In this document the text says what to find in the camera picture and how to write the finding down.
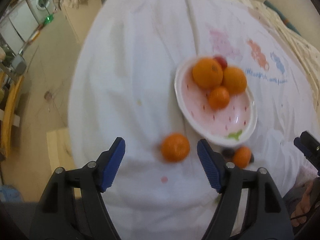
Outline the right hand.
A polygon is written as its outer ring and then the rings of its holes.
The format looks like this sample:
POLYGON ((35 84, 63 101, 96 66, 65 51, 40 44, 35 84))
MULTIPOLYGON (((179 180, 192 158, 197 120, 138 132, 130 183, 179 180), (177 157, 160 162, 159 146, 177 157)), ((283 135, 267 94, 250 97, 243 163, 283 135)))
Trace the right hand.
POLYGON ((313 187, 313 181, 308 184, 306 191, 303 193, 302 200, 297 204, 295 210, 291 214, 291 225, 296 228, 304 224, 307 220, 304 214, 308 213, 311 209, 310 194, 313 187))

